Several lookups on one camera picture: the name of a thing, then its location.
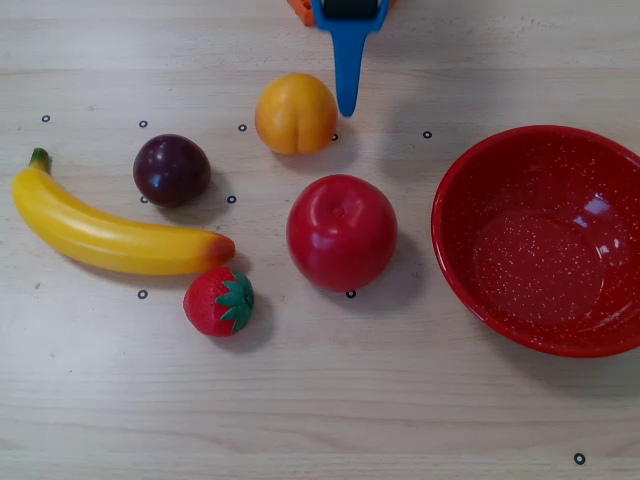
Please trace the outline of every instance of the yellow banana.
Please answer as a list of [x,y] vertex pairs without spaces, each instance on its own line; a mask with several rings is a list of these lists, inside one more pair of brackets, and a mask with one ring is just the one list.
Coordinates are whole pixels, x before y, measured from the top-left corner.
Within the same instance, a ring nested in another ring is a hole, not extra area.
[[103,213],[60,187],[48,169],[49,155],[36,148],[13,180],[13,199],[27,225],[71,258],[117,272],[183,275],[213,269],[235,254],[234,243],[213,232]]

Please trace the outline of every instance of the speckled bowl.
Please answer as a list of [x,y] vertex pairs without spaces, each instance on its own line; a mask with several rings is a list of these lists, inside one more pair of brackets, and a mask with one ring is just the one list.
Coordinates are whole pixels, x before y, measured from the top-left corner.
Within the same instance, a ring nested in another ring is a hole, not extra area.
[[479,143],[442,180],[433,246],[488,326],[555,355],[640,345],[640,158],[567,127]]

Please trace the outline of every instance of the strawberry leaves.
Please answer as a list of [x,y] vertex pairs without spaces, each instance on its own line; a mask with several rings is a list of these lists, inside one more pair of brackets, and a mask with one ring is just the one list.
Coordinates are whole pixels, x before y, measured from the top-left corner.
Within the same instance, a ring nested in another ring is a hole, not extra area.
[[216,303],[229,310],[220,318],[222,322],[234,321],[232,333],[238,333],[249,323],[253,312],[253,288],[249,279],[239,272],[231,272],[236,281],[223,282],[229,293],[216,298]]

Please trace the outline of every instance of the blue handle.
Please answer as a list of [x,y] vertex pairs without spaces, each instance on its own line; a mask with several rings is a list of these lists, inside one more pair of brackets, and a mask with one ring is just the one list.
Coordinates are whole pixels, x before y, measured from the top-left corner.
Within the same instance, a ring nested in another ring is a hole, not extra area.
[[340,113],[350,117],[356,109],[360,68],[367,35],[382,28],[390,0],[382,0],[371,20],[333,20],[325,17],[322,0],[312,0],[313,15],[320,30],[331,33],[336,68],[336,93]]
[[350,117],[356,110],[358,88],[360,85],[360,67],[366,35],[354,38],[351,35],[334,33],[333,54],[336,62],[336,93],[340,113]]

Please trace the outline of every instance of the strawberry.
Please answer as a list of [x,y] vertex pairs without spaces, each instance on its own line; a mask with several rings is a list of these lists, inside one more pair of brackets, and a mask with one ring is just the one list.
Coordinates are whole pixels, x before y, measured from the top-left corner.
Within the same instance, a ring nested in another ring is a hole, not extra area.
[[253,288],[249,279],[220,267],[194,280],[184,296],[184,311],[204,335],[229,337],[249,323]]

